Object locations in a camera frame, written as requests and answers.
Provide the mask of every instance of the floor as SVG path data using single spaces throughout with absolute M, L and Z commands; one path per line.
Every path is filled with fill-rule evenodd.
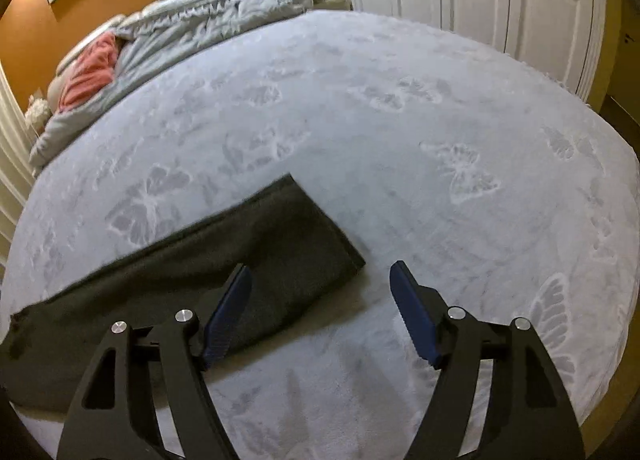
M 640 126 L 609 96 L 600 110 L 600 115 L 625 138 L 640 158 Z M 603 400 L 582 425 L 587 455 L 591 454 L 611 432 L 639 388 L 640 310 L 636 307 L 620 366 L 609 383 L 609 390 Z

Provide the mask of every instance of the blue gripper pad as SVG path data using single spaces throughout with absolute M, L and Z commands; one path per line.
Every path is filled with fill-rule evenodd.
M 431 366 L 436 367 L 442 359 L 436 348 L 436 324 L 418 295 L 418 289 L 426 287 L 418 285 L 402 261 L 391 266 L 389 284 L 416 352 L 422 359 L 429 361 Z
M 254 280 L 251 270 L 242 267 L 220 300 L 214 315 L 204 328 L 202 359 L 206 368 L 222 359 L 229 350 L 231 338 L 249 301 Z

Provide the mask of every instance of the black cloth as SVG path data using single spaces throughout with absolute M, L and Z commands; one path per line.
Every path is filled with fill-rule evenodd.
M 290 175 L 242 204 L 104 266 L 12 316 L 0 383 L 19 406 L 66 412 L 114 321 L 162 323 L 223 285 L 236 263 L 255 284 L 230 350 L 283 328 L 364 260 Z

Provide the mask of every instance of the white bedspread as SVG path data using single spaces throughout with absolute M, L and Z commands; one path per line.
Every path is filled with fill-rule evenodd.
M 10 313 L 287 172 L 367 265 L 292 328 L 209 373 L 241 458 L 404 456 L 436 375 L 389 293 L 397 259 L 478 319 L 531 318 L 585 419 L 620 361 L 638 295 L 635 154 L 526 65 L 373 15 L 313 12 L 242 34 L 101 117 L 35 184 L 0 336 Z M 54 452 L 62 423 L 43 417 L 26 421 Z

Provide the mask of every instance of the vertical blind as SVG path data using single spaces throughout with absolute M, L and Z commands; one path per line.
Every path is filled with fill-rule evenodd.
M 24 115 L 0 63 L 0 278 L 15 226 L 33 185 L 30 138 Z

